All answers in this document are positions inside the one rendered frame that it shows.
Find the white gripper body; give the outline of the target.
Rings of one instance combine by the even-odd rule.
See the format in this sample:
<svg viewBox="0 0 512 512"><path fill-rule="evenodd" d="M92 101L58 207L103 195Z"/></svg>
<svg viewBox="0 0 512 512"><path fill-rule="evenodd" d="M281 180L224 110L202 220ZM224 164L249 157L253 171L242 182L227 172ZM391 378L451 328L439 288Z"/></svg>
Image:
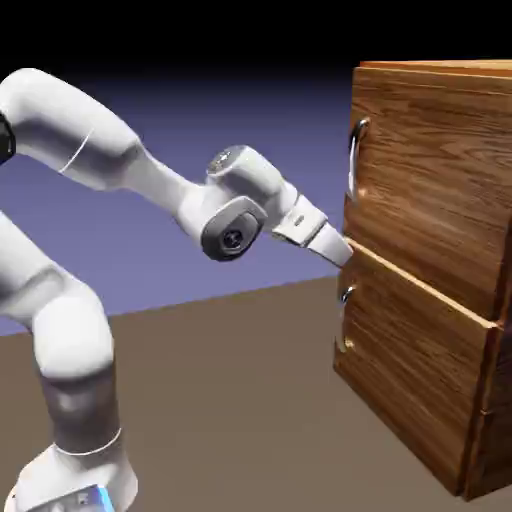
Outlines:
<svg viewBox="0 0 512 512"><path fill-rule="evenodd" d="M353 255L350 244L329 222L313 236L307 249L336 267L344 267Z"/></svg>

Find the large wooden cabinet door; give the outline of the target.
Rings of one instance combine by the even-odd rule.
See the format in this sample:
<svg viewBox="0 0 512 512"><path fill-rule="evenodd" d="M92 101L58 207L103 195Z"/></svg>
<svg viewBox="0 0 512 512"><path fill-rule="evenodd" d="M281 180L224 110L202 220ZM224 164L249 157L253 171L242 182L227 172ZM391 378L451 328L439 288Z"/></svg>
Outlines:
<svg viewBox="0 0 512 512"><path fill-rule="evenodd" d="M365 62L345 231L480 317L512 295L512 60Z"/></svg>

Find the small wooden cabinet door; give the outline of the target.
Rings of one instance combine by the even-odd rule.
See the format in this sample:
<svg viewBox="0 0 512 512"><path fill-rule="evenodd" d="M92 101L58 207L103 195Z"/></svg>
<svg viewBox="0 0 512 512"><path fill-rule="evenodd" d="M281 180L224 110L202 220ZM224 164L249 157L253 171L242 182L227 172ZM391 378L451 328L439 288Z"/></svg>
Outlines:
<svg viewBox="0 0 512 512"><path fill-rule="evenodd" d="M352 241L338 293L346 339L336 370L453 494L462 491L486 358L502 333Z"/></svg>

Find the wooden cabinet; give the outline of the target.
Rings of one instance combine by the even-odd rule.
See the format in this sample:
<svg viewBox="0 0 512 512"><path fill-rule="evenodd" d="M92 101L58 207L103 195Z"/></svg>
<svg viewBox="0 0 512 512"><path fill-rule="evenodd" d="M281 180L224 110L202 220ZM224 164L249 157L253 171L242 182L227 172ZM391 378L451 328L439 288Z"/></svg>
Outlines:
<svg viewBox="0 0 512 512"><path fill-rule="evenodd" d="M347 196L343 230L350 244L356 240L345 231L345 207L349 201ZM455 494L469 500L512 485L512 295L505 318L495 323L503 331L486 358L465 479L461 493Z"/></svg>

